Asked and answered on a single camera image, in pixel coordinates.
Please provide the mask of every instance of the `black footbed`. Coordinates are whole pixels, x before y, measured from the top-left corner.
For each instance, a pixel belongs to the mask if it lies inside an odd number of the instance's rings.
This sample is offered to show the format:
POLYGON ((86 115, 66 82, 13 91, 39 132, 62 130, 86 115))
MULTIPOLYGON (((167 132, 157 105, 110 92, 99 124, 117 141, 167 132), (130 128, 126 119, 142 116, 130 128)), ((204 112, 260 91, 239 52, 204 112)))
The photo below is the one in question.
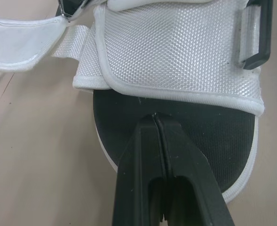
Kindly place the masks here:
POLYGON ((94 91, 96 128, 108 155, 119 159, 140 118, 161 112, 174 117, 207 157, 222 192, 241 175, 251 151, 255 116, 240 110, 94 91))

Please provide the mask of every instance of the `tan surface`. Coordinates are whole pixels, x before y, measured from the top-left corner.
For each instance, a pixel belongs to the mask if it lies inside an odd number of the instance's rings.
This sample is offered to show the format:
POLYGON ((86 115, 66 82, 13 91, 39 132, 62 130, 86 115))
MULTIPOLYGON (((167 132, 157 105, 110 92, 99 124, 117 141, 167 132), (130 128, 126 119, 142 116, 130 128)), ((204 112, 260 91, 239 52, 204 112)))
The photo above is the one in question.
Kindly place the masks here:
MULTIPOLYGON (((56 7, 56 0, 0 0, 0 17, 44 19, 56 7)), ((72 88, 77 65, 47 59, 28 73, 0 73, 0 226, 111 225, 116 173, 98 143, 92 95, 72 88)), ((229 204, 237 226, 277 225, 277 0, 261 86, 258 156, 229 204)))

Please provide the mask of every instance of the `black plastic clamp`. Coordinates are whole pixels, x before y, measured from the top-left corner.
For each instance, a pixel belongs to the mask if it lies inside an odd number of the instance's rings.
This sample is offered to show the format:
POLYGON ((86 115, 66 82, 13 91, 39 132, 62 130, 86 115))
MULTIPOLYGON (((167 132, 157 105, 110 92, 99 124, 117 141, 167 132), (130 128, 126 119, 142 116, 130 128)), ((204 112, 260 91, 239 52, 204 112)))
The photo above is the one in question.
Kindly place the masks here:
POLYGON ((207 158, 172 117, 142 118, 118 167, 113 226, 233 226, 207 158))

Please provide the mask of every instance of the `metal buckle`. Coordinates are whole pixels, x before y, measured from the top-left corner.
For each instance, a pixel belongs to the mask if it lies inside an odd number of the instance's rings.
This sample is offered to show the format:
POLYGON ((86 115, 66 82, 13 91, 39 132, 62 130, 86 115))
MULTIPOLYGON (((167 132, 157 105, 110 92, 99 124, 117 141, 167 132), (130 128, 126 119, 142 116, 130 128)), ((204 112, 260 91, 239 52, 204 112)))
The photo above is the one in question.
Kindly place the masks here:
POLYGON ((245 61, 244 69, 252 70, 266 63, 271 53, 271 30, 273 0, 249 0, 247 6, 261 6, 259 52, 245 61))

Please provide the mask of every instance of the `white fabric strap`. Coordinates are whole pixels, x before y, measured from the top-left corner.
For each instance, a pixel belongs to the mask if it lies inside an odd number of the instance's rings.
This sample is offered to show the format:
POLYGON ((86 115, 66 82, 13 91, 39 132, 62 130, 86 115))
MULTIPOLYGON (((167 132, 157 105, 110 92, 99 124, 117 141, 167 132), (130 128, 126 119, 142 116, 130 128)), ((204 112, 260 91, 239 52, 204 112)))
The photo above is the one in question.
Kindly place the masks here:
POLYGON ((260 68, 242 68, 258 50, 260 7, 244 9, 246 3, 155 3, 121 12, 103 4, 91 29, 66 28, 63 17, 0 20, 0 71, 30 70, 45 56, 69 57, 79 61, 77 89, 113 88, 261 115, 260 68))
POLYGON ((41 21, 0 19, 0 71, 32 69, 54 47, 66 26, 61 16, 41 21))
POLYGON ((50 55, 52 57, 80 60, 88 33, 89 28, 83 25, 66 28, 50 55))
POLYGON ((113 11, 122 11, 158 2, 206 3, 210 1, 212 0, 108 0, 108 7, 113 11))

